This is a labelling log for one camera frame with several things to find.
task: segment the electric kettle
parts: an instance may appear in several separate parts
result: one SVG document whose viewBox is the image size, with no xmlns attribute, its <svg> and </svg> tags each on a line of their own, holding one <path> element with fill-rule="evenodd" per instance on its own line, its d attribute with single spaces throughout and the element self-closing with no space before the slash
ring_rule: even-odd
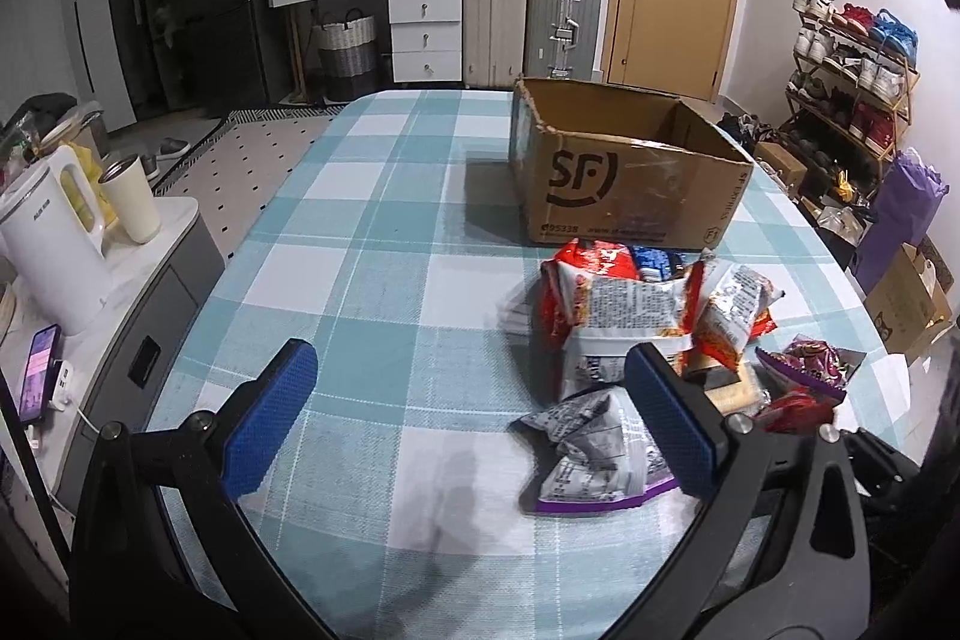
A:
<svg viewBox="0 0 960 640">
<path fill-rule="evenodd" d="M 73 178 L 93 215 L 90 231 L 70 206 L 61 173 Z M 21 173 L 0 196 L 0 238 L 40 311 L 66 335 L 80 333 L 107 302 L 104 214 L 69 145 Z"/>
</svg>

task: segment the red sneaker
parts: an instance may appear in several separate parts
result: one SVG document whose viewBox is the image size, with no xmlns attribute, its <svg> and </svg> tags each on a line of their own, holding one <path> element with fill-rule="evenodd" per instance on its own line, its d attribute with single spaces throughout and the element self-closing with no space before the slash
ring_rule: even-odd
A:
<svg viewBox="0 0 960 640">
<path fill-rule="evenodd" d="M 875 107 L 872 107 L 872 110 L 874 110 L 874 120 L 867 133 L 867 147 L 877 155 L 883 155 L 894 143 L 896 126 L 894 126 L 894 119 L 888 113 Z"/>
<path fill-rule="evenodd" d="M 861 101 L 856 105 L 856 109 L 853 110 L 853 119 L 850 121 L 850 132 L 859 140 L 865 139 L 870 132 L 870 126 L 872 125 L 871 109 L 870 104 Z"/>
<path fill-rule="evenodd" d="M 844 4 L 842 18 L 846 27 L 851 31 L 856 31 L 861 36 L 870 33 L 874 27 L 874 14 L 866 6 L 853 6 L 853 4 Z"/>
</svg>

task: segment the checkered tablecloth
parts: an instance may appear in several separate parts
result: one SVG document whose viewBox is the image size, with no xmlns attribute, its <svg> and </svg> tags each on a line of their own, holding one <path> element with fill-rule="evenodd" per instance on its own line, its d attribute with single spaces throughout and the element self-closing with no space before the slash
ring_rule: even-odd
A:
<svg viewBox="0 0 960 640">
<path fill-rule="evenodd" d="M 152 417 L 162 429 L 216 410 L 290 336 L 316 346 L 316 392 L 241 504 L 344 637 L 598 637 L 694 514 L 679 491 L 600 517 L 524 511 L 552 458 L 511 423 L 550 401 L 530 327 L 554 250 L 525 239 L 510 99 L 382 92 L 333 119 L 229 263 Z M 806 333 L 869 351 L 842 423 L 899 443 L 902 405 L 871 367 L 877 332 L 760 169 L 719 252 L 786 291 L 765 347 Z M 200 583 L 224 599 L 168 504 Z"/>
</svg>

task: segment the purple gift bag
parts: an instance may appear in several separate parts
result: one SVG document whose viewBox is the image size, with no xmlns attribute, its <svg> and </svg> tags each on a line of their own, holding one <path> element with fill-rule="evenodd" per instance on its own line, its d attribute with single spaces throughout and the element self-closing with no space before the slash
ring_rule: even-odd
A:
<svg viewBox="0 0 960 640">
<path fill-rule="evenodd" d="M 916 247 L 950 190 L 913 148 L 896 153 L 874 202 L 877 222 L 856 248 L 851 270 L 864 293 L 880 282 L 901 244 Z"/>
</svg>

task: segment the silver suitcase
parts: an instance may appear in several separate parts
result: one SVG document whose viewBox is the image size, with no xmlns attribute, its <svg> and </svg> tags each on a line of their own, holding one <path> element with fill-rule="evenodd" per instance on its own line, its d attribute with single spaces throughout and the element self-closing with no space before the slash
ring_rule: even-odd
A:
<svg viewBox="0 0 960 640">
<path fill-rule="evenodd" d="M 528 0 L 523 73 L 591 80 L 599 28 L 600 0 Z"/>
<path fill-rule="evenodd" d="M 464 85 L 514 87 L 526 13 L 527 0 L 464 0 Z"/>
</svg>

